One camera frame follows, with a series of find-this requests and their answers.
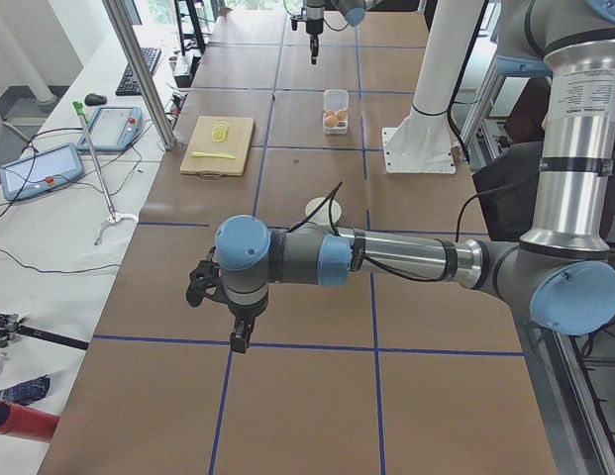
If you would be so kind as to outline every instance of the keyboard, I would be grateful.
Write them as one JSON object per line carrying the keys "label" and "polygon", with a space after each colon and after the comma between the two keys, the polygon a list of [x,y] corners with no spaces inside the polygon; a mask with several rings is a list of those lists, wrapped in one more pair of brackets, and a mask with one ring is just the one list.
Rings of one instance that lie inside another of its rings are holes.
{"label": "keyboard", "polygon": [[[151,75],[155,73],[157,64],[159,62],[159,56],[161,55],[161,49],[158,47],[142,47],[142,56],[145,59],[145,64],[149,69]],[[131,66],[127,64],[118,89],[116,89],[116,96],[140,96],[140,85],[136,80],[136,75],[131,70]]]}

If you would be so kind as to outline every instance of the green tip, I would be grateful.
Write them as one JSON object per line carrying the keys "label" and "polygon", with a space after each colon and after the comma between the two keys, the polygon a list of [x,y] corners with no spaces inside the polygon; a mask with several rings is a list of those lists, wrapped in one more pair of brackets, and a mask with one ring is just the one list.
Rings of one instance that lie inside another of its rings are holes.
{"label": "green tip", "polygon": [[84,116],[84,113],[82,112],[82,102],[73,101],[72,104],[73,108],[76,110],[76,114],[79,116]]}

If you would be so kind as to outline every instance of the plastic container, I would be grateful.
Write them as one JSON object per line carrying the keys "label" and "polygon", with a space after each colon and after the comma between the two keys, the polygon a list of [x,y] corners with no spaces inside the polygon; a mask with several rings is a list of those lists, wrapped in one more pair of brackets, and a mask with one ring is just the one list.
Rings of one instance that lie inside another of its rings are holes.
{"label": "plastic container", "polygon": [[50,443],[59,416],[0,401],[0,433]]}
{"label": "plastic container", "polygon": [[[323,132],[333,136],[346,134],[349,128],[349,92],[345,89],[327,89],[324,93],[324,99]],[[334,126],[329,127],[325,124],[328,119],[327,111],[333,111],[336,115],[344,111],[342,114],[344,119],[338,120]]]}

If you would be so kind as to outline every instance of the tripod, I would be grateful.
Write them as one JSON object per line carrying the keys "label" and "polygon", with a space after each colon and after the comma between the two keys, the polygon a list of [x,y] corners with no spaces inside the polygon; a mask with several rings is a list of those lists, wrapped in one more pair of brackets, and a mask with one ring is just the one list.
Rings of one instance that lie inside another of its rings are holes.
{"label": "tripod", "polygon": [[0,348],[5,348],[14,340],[17,334],[23,334],[32,338],[51,341],[52,343],[62,344],[71,348],[87,350],[89,343],[80,339],[69,338],[61,334],[44,332],[43,330],[33,329],[23,325],[25,319],[19,320],[16,314],[0,314]]}

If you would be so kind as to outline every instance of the computer mouse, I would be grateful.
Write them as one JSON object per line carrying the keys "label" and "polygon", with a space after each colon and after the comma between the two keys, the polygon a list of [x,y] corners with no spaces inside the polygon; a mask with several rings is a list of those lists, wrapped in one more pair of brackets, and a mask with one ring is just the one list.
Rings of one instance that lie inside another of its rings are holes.
{"label": "computer mouse", "polygon": [[107,96],[92,92],[85,96],[85,106],[102,106],[107,103]]}

